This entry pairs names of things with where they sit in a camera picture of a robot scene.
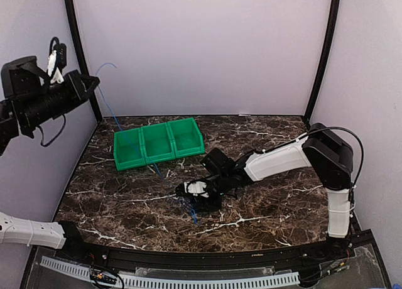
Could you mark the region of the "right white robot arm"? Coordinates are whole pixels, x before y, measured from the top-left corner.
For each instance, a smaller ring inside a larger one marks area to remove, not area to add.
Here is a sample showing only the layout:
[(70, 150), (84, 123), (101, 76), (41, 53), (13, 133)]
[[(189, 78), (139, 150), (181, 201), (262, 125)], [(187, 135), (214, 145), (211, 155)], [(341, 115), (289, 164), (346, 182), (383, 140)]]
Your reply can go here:
[(214, 148), (204, 156), (202, 166), (209, 175), (178, 185), (175, 194), (188, 199), (195, 211), (213, 211), (221, 207), (222, 196), (273, 175), (311, 167), (327, 192), (330, 237), (320, 247), (327, 260), (345, 249), (354, 189), (359, 173), (353, 172), (352, 146), (336, 135), (343, 128), (315, 123), (306, 133), (270, 150), (250, 151), (237, 160)]

